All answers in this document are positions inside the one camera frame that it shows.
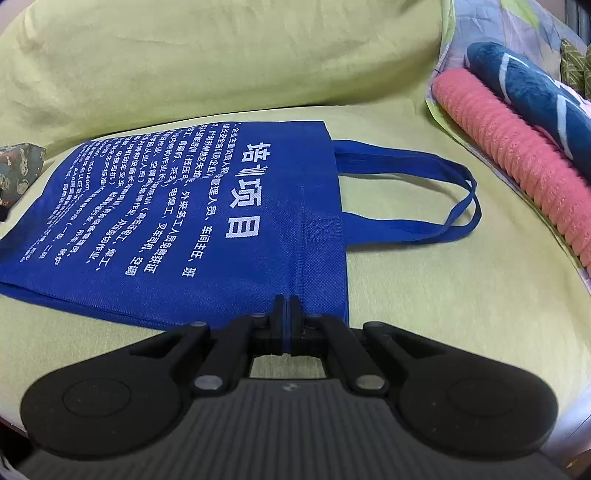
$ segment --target bed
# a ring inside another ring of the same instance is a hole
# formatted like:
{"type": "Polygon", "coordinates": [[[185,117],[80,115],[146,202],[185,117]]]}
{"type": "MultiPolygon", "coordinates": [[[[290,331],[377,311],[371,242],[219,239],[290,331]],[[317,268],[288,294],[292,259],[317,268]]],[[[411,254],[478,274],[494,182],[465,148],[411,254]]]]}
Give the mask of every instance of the bed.
{"type": "MultiPolygon", "coordinates": [[[[561,413],[548,452],[582,451],[591,296],[537,212],[428,110],[441,12],[438,0],[37,0],[0,36],[0,142],[42,145],[47,160],[0,236],[73,147],[103,135],[320,120],[334,139],[438,154],[476,177],[480,225],[448,244],[348,250],[350,324],[392,323],[539,375],[561,413]]],[[[438,221],[461,195],[400,176],[341,177],[340,187],[343,210],[373,218],[438,221]]],[[[35,379],[157,333],[8,297],[0,309],[0,417],[19,429],[35,379]]],[[[272,374],[286,371],[289,362],[272,374]]]]}

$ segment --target black plastic mount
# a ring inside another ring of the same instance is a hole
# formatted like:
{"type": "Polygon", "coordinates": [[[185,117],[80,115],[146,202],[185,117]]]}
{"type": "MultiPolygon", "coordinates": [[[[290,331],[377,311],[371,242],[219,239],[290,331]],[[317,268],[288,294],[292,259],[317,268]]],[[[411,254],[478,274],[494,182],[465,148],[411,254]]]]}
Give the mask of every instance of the black plastic mount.
{"type": "Polygon", "coordinates": [[[552,390],[533,374],[381,322],[349,329],[278,296],[270,313],[224,329],[194,322],[51,372],[27,390],[21,417],[53,455],[124,456],[172,432],[198,399],[234,392],[255,357],[284,351],[322,359],[348,394],[383,400],[416,439],[458,458],[529,455],[557,416],[552,390]]]}

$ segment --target folded cloth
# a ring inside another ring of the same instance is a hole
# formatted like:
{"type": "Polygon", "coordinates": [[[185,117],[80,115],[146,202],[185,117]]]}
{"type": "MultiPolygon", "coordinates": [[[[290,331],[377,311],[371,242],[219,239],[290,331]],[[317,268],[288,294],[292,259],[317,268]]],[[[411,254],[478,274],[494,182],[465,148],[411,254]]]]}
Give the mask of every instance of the folded cloth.
{"type": "Polygon", "coordinates": [[[548,216],[591,274],[591,188],[564,154],[466,69],[433,81],[433,95],[548,216]]]}
{"type": "Polygon", "coordinates": [[[552,139],[591,182],[591,103],[498,43],[470,45],[466,66],[525,121],[552,139]]]}
{"type": "Polygon", "coordinates": [[[44,155],[45,149],[31,144],[0,147],[0,207],[4,211],[37,180],[44,155]]]}

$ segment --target blue fleece blanket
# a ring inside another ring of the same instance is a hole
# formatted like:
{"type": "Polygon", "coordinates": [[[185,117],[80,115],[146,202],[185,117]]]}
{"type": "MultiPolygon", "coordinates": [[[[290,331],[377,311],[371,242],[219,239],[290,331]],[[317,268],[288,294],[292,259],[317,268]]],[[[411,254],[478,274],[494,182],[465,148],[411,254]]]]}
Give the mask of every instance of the blue fleece blanket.
{"type": "Polygon", "coordinates": [[[465,60],[472,73],[553,140],[591,182],[591,103],[498,43],[471,44],[465,60]]]}

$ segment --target white stripe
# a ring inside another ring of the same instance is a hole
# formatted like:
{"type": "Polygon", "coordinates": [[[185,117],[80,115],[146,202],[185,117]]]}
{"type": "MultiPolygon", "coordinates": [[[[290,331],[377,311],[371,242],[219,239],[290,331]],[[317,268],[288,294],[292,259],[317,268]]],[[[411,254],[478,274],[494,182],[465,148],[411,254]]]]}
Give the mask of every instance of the white stripe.
{"type": "Polygon", "coordinates": [[[505,84],[507,77],[507,65],[509,65],[509,55],[504,53],[503,59],[501,60],[501,66],[499,68],[499,85],[501,85],[501,90],[503,91],[503,96],[505,97],[505,103],[510,105],[511,100],[509,100],[509,97],[507,97],[507,85],[505,84]]]}
{"type": "Polygon", "coordinates": [[[572,160],[573,154],[570,152],[569,138],[566,134],[566,97],[562,95],[556,97],[556,127],[564,153],[572,160]]]}

